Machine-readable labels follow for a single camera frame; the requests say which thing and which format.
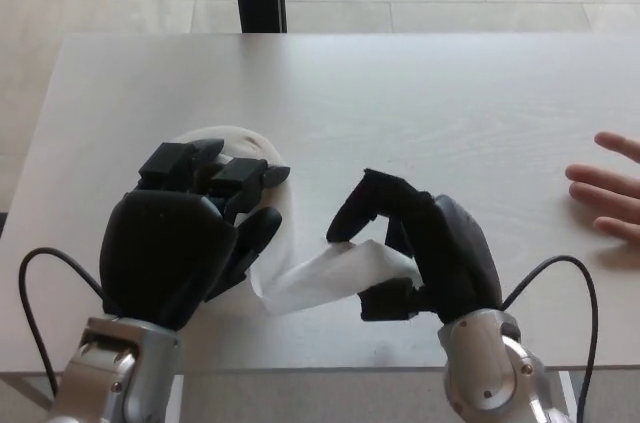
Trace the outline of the bare person hand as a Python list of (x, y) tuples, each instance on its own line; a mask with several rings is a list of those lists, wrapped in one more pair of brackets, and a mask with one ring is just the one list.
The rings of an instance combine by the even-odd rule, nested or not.
[(569, 196), (594, 212), (596, 230), (639, 245), (638, 178), (578, 163), (569, 165), (565, 176)]

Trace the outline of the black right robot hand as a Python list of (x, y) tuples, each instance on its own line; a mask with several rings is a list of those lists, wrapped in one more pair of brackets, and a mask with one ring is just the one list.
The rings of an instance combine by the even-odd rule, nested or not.
[(395, 276), (360, 292), (362, 320), (401, 321), (431, 312), (448, 324), (502, 305), (491, 251), (470, 213), (451, 197), (432, 196), (398, 176), (366, 169), (326, 239), (347, 242), (379, 215), (388, 219), (384, 246), (412, 259), (422, 284)]

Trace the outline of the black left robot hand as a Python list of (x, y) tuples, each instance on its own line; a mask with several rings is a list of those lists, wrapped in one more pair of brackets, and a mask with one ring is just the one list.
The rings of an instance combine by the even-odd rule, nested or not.
[(219, 161), (224, 142), (161, 144), (114, 207), (99, 272), (107, 314), (178, 331), (200, 304), (246, 279), (282, 225), (264, 191), (290, 169), (259, 157)]

